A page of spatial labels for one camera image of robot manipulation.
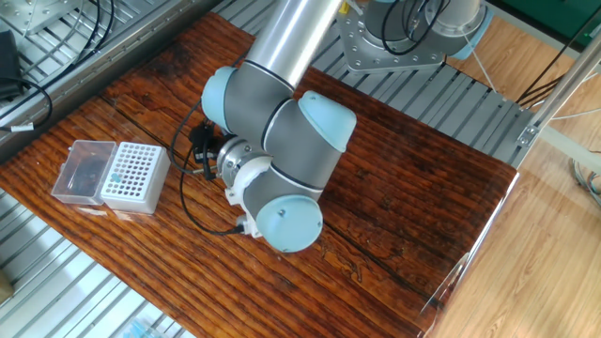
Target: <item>electrical cable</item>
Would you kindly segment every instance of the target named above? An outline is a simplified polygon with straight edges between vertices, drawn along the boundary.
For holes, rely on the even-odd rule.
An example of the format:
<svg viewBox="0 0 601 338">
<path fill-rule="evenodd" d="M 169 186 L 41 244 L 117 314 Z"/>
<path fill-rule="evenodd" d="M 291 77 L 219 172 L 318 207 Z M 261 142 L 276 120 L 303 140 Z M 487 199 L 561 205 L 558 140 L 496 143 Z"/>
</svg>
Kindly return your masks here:
<svg viewBox="0 0 601 338">
<path fill-rule="evenodd" d="M 190 150 L 188 150 L 188 154 L 186 155 L 186 158 L 184 160 L 184 165 L 182 168 L 182 169 L 184 169 L 184 171 L 187 170 L 186 166 L 188 165 L 188 161 L 190 160 L 192 151 L 193 151 L 193 146 L 191 146 Z M 236 225 L 235 227 L 233 227 L 232 229 L 227 230 L 227 231 L 215 231 L 215 230 L 207 229 L 204 225 L 202 225 L 199 221 L 197 221 L 194 218 L 194 216 L 190 213 L 190 211 L 188 210 L 188 207 L 186 206 L 186 198 L 184 196 L 184 177 L 186 176 L 186 173 L 184 171 L 182 171 L 181 177 L 179 178 L 179 200 L 181 201 L 181 207 L 184 209 L 184 212 L 186 213 L 186 216 L 188 216 L 190 221 L 192 223 L 194 223 L 194 225 L 196 225 L 200 230 L 202 230 L 208 234 L 215 235 L 215 236 L 237 235 L 237 234 L 244 233 L 243 225 Z"/>
<path fill-rule="evenodd" d="M 56 81 L 58 81 L 58 79 L 62 78 L 63 76 L 67 75 L 68 73 L 70 73 L 71 71 L 73 71 L 78 65 L 80 65 L 81 63 L 85 62 L 89 57 L 91 57 L 94 53 L 96 53 L 99 48 L 101 47 L 101 45 L 104 43 L 104 41 L 108 38 L 108 35 L 111 31 L 111 27 L 113 25 L 113 21 L 114 21 L 114 17 L 115 17 L 115 1 L 111 0 L 111 18 L 109 19 L 109 23 L 107 25 L 106 31 L 104 33 L 104 35 L 102 36 L 102 38 L 100 39 L 99 43 L 96 45 L 96 47 L 94 48 L 94 50 L 92 52 L 90 52 L 89 54 L 87 54 L 86 56 L 84 56 L 84 58 L 82 58 L 82 55 L 84 53 L 84 51 L 91 45 L 94 37 L 98 34 L 98 28 L 100 26 L 100 0 L 97 0 L 97 17 L 96 17 L 96 23 L 94 24 L 94 29 L 92 30 L 92 33 L 90 34 L 90 37 L 88 38 L 84 48 L 81 50 L 80 54 L 77 56 L 77 59 L 72 62 L 70 65 L 68 65 L 60 74 L 58 74 L 56 77 L 54 77 L 50 82 L 48 82 L 47 84 L 45 84 L 44 86 L 38 86 L 37 84 L 32 85 L 34 86 L 37 91 L 32 93 L 31 95 L 29 95 L 25 100 L 20 101 L 18 104 L 16 104 L 15 106 L 13 106 L 11 109 L 9 109 L 7 112 L 3 113 L 2 115 L 0 115 L 0 120 L 2 120 L 3 118 L 5 118 L 6 116 L 8 116 L 9 114 L 13 113 L 16 109 L 18 109 L 19 107 L 21 107 L 21 105 L 23 105 L 24 103 L 26 103 L 27 101 L 33 99 L 38 93 L 42 93 L 42 95 L 44 95 L 46 97 L 46 100 L 48 100 L 50 102 L 50 107 L 52 108 L 52 99 L 50 98 L 50 96 L 46 93 L 45 89 L 47 89 L 49 86 L 53 85 Z M 80 8 L 80 17 L 81 18 L 81 12 L 83 12 L 83 6 Z M 20 81 L 21 79 L 9 79 L 6 78 L 6 80 L 12 80 L 12 81 Z M 49 120 L 48 115 L 42 120 L 43 123 L 45 123 L 46 121 Z M 38 124 L 34 124 L 34 128 L 39 128 L 42 124 L 38 123 Z M 8 131 L 8 132 L 13 132 L 15 130 L 15 128 L 17 127 L 0 127 L 0 131 Z"/>
<path fill-rule="evenodd" d="M 391 49 L 391 47 L 388 45 L 388 42 L 386 41 L 386 22 L 388 21 L 388 18 L 391 16 L 391 13 L 393 12 L 393 9 L 396 5 L 398 5 L 400 0 L 394 0 L 393 4 L 388 8 L 388 10 L 386 11 L 386 15 L 384 15 L 384 20 L 382 21 L 382 45 L 384 46 L 384 49 L 386 50 L 386 52 L 392 54 L 392 55 L 396 55 L 396 56 L 402 56 L 402 55 L 406 55 L 411 53 L 413 50 L 415 50 L 420 44 L 422 44 L 422 42 L 424 42 L 425 38 L 427 37 L 428 33 L 430 33 L 430 30 L 432 30 L 432 27 L 434 26 L 434 23 L 436 22 L 436 20 L 439 18 L 439 15 L 442 13 L 442 11 L 444 9 L 446 9 L 446 6 L 444 6 L 444 0 L 440 0 L 440 5 L 439 5 L 439 9 L 437 10 L 436 14 L 434 14 L 434 18 L 432 18 L 432 23 L 429 24 L 426 28 L 424 33 L 422 34 L 422 36 L 420 38 L 418 38 L 417 41 L 415 41 L 413 43 L 413 45 L 411 47 L 408 47 L 405 51 L 402 52 L 396 52 L 393 49 Z"/>
<path fill-rule="evenodd" d="M 597 8 L 597 10 L 587 19 L 587 21 L 578 29 L 576 34 L 560 49 L 560 51 L 555 55 L 553 60 L 547 65 L 547 67 L 538 75 L 538 77 L 530 84 L 530 86 L 522 93 L 522 95 L 517 99 L 516 103 L 522 102 L 525 98 L 527 98 L 531 94 L 531 89 L 545 76 L 549 69 L 559 60 L 560 56 L 570 47 L 574 41 L 578 39 L 580 34 L 586 29 L 586 27 L 593 21 L 593 19 L 601 12 L 601 6 Z"/>
<path fill-rule="evenodd" d="M 111 28 L 113 27 L 113 19 L 114 18 L 115 18 L 115 0 L 111 0 L 111 17 L 109 18 L 109 23 L 106 25 L 106 30 L 104 31 L 104 35 L 102 36 L 102 38 L 100 38 L 100 41 L 96 45 L 96 48 L 94 49 L 93 53 L 96 53 L 99 50 L 99 48 L 102 47 L 102 45 L 108 38 L 109 33 L 111 33 Z"/>
<path fill-rule="evenodd" d="M 248 52 L 250 52 L 250 49 L 247 49 L 246 52 L 242 53 L 236 59 L 236 61 L 234 61 L 234 63 L 232 63 L 232 67 L 235 67 L 244 57 L 246 57 L 246 55 L 248 54 Z M 171 140 L 171 145 L 169 146 L 169 160 L 171 160 L 171 163 L 180 172 L 185 173 L 185 174 L 195 175 L 195 174 L 202 174 L 202 173 L 205 172 L 204 168 L 203 169 L 196 169 L 196 170 L 185 169 L 185 167 L 181 167 L 176 162 L 176 142 L 177 142 L 177 137 L 181 134 L 181 131 L 184 129 L 184 126 L 186 125 L 186 123 L 188 123 L 188 120 L 190 119 L 190 117 L 192 116 L 192 114 L 196 111 L 196 109 L 198 109 L 198 107 L 200 106 L 201 102 L 202 102 L 202 98 L 198 99 L 198 101 L 192 107 L 192 109 L 190 110 L 190 112 L 188 112 L 188 114 L 184 117 L 184 119 L 181 121 L 181 123 L 179 124 L 179 126 L 177 126 L 176 133 L 173 135 L 173 139 Z"/>
<path fill-rule="evenodd" d="M 589 175 L 589 179 L 585 179 L 582 174 L 582 170 L 580 169 L 580 163 L 576 162 L 574 159 L 570 159 L 571 169 L 572 169 L 572 177 L 576 180 L 576 183 L 581 186 L 586 192 L 588 192 L 593 200 L 601 207 L 601 196 L 599 196 L 599 192 L 593 185 L 593 179 L 598 177 L 596 173 L 591 173 Z"/>
<path fill-rule="evenodd" d="M 539 94 L 535 95 L 534 97 L 527 99 L 526 101 L 523 101 L 522 103 L 520 103 L 520 105 L 527 106 L 530 103 L 537 102 L 539 100 L 545 100 L 548 97 L 548 95 L 553 91 L 553 89 L 555 89 L 555 85 L 550 86 L 547 89 L 545 89 L 542 93 L 539 93 Z"/>
<path fill-rule="evenodd" d="M 202 171 L 200 171 L 200 169 L 197 170 L 189 170 L 186 169 L 185 166 L 185 162 L 184 162 L 184 167 L 179 166 L 179 164 L 177 164 L 176 162 L 176 141 L 177 141 L 177 137 L 181 134 L 181 130 L 184 129 L 184 126 L 186 125 L 186 123 L 188 123 L 188 120 L 190 119 L 190 116 L 192 116 L 192 114 L 196 111 L 196 109 L 198 109 L 198 107 L 200 106 L 200 104 L 202 103 L 202 98 L 198 99 L 198 102 L 192 107 L 192 109 L 190 110 L 190 112 L 188 112 L 188 114 L 186 115 L 186 117 L 184 117 L 184 119 L 181 121 L 181 123 L 179 124 L 179 126 L 177 126 L 176 129 L 176 133 L 173 135 L 173 139 L 171 140 L 171 145 L 169 146 L 169 160 L 171 160 L 171 163 L 182 173 L 184 174 L 201 174 Z"/>
<path fill-rule="evenodd" d="M 466 40 L 466 42 L 468 43 L 468 46 L 470 46 L 471 49 L 471 53 L 473 54 L 473 57 L 476 59 L 476 62 L 478 63 L 478 66 L 480 66 L 480 69 L 482 70 L 482 72 L 485 74 L 486 80 L 488 81 L 488 84 L 490 85 L 490 87 L 492 88 L 492 91 L 494 91 L 495 93 L 497 93 L 497 88 L 495 88 L 495 85 L 492 84 L 492 80 L 490 79 L 490 76 L 488 76 L 488 72 L 485 69 L 485 66 L 482 64 L 482 61 L 480 61 L 480 57 L 478 57 L 478 54 L 476 53 L 476 50 L 473 48 L 473 46 L 471 45 L 470 40 L 468 39 L 468 37 L 466 36 L 466 34 L 463 35 L 463 38 Z"/>
<path fill-rule="evenodd" d="M 8 132 L 17 132 L 17 131 L 32 131 L 33 129 L 39 128 L 40 126 L 42 126 L 44 123 L 48 122 L 48 120 L 50 120 L 50 117 L 53 114 L 53 101 L 50 98 L 50 96 L 48 95 L 48 93 L 44 90 L 44 88 L 42 88 L 41 86 L 34 84 L 33 82 L 29 81 L 29 80 L 25 80 L 25 79 L 18 79 L 18 78 L 10 78 L 10 77 L 0 77 L 1 80 L 10 80 L 10 81 L 15 81 L 15 82 L 20 82 L 22 84 L 27 84 L 27 85 L 31 85 L 32 87 L 36 88 L 38 90 L 39 93 L 41 93 L 44 98 L 48 101 L 48 113 L 46 113 L 46 116 L 38 123 L 35 124 L 29 124 L 29 125 L 24 125 L 24 126 L 12 126 L 12 127 L 0 127 L 0 131 L 8 131 Z"/>
<path fill-rule="evenodd" d="M 85 43 L 84 48 L 80 52 L 80 54 L 77 57 L 77 60 L 74 62 L 74 64 L 79 64 L 80 62 L 82 62 L 81 61 L 82 55 L 84 54 L 85 51 L 90 49 L 89 47 L 92 45 L 92 42 L 94 41 L 94 37 L 98 34 L 99 28 L 100 28 L 100 0 L 96 0 L 96 22 L 94 23 L 94 28 L 92 28 L 92 33 L 90 34 L 89 38 L 87 39 L 87 42 Z"/>
<path fill-rule="evenodd" d="M 577 113 L 577 114 L 571 114 L 571 115 L 553 117 L 553 118 L 551 118 L 551 121 L 560 120 L 560 119 L 566 119 L 566 118 L 572 118 L 572 117 L 578 117 L 578 116 L 583 116 L 583 115 L 588 115 L 588 114 L 593 114 L 593 113 L 598 113 L 598 112 L 601 112 L 601 108 L 592 109 L 590 111 L 586 111 L 586 112 L 582 112 L 582 113 Z"/>
</svg>

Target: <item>wooden tabletop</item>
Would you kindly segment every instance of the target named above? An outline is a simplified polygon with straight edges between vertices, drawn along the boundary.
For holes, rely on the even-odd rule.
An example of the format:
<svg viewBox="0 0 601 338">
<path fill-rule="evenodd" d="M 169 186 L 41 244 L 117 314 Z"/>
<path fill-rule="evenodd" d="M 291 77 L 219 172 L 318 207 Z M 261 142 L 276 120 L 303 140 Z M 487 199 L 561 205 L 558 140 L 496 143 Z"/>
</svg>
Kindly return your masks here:
<svg viewBox="0 0 601 338">
<path fill-rule="evenodd" d="M 253 38 L 209 14 L 0 167 L 0 187 L 197 336 L 415 337 L 438 286 L 494 215 L 516 170 L 309 69 L 358 125 L 319 204 L 326 226 L 301 253 L 207 235 L 187 219 L 171 168 L 154 215 L 93 216 L 50 195 L 75 140 L 167 146 L 204 83 Z M 190 126 L 177 145 L 181 160 Z M 187 177 L 189 209 L 230 228 L 221 181 Z"/>
</svg>

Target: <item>plastic box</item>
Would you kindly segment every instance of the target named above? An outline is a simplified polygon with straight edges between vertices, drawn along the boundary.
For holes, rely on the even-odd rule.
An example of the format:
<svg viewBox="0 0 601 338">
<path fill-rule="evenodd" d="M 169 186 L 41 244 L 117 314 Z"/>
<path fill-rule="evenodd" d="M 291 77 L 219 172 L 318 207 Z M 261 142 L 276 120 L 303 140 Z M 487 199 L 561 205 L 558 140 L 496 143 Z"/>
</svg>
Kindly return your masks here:
<svg viewBox="0 0 601 338">
<path fill-rule="evenodd" d="M 75 141 L 52 196 L 63 203 L 99 206 L 101 188 L 116 154 L 115 142 Z"/>
</svg>

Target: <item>metal grating floor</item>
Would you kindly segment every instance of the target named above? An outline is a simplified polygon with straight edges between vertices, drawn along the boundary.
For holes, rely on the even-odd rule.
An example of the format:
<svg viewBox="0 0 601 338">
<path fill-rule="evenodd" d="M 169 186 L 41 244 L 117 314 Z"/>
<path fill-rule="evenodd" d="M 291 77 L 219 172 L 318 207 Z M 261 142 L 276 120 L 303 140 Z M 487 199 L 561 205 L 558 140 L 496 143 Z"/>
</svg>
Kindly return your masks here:
<svg viewBox="0 0 601 338">
<path fill-rule="evenodd" d="M 193 337 L 1 190 L 0 269 L 16 290 L 0 304 L 0 337 L 122 337 L 134 318 Z"/>
<path fill-rule="evenodd" d="M 274 2 L 225 0 L 213 10 L 256 34 Z M 117 3 L 120 19 L 115 31 L 153 5 L 151 0 Z M 51 32 L 42 30 L 27 38 L 30 46 L 22 53 L 21 66 L 23 71 L 29 69 L 30 79 L 47 81 L 78 53 L 93 26 L 93 9 L 86 6 L 87 23 L 65 45 L 58 45 L 60 38 L 51 32 L 67 34 L 77 18 L 76 11 L 56 23 Z M 52 55 L 42 55 L 53 48 Z M 511 101 L 450 66 L 379 75 L 350 73 L 336 23 L 324 38 L 313 66 L 515 167 L 526 155 L 528 149 L 516 146 L 515 140 L 532 113 L 520 111 Z M 13 298 L 0 304 L 1 337 L 120 337 L 134 318 L 168 337 L 192 337 L 2 191 L 0 269 L 16 289 Z"/>
</svg>

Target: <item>robot end effector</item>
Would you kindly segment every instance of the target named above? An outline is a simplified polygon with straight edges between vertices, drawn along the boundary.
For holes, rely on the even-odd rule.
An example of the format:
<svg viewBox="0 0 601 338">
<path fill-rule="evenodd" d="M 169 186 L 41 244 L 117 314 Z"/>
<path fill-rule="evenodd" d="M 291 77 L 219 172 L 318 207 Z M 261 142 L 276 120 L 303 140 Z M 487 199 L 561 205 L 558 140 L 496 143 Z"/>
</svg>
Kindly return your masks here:
<svg viewBox="0 0 601 338">
<path fill-rule="evenodd" d="M 207 117 L 237 135 L 217 164 L 245 234 L 297 252 L 321 233 L 316 200 L 356 125 L 348 108 L 308 91 L 291 99 L 342 0 L 280 1 L 239 69 L 218 69 L 203 92 Z"/>
</svg>

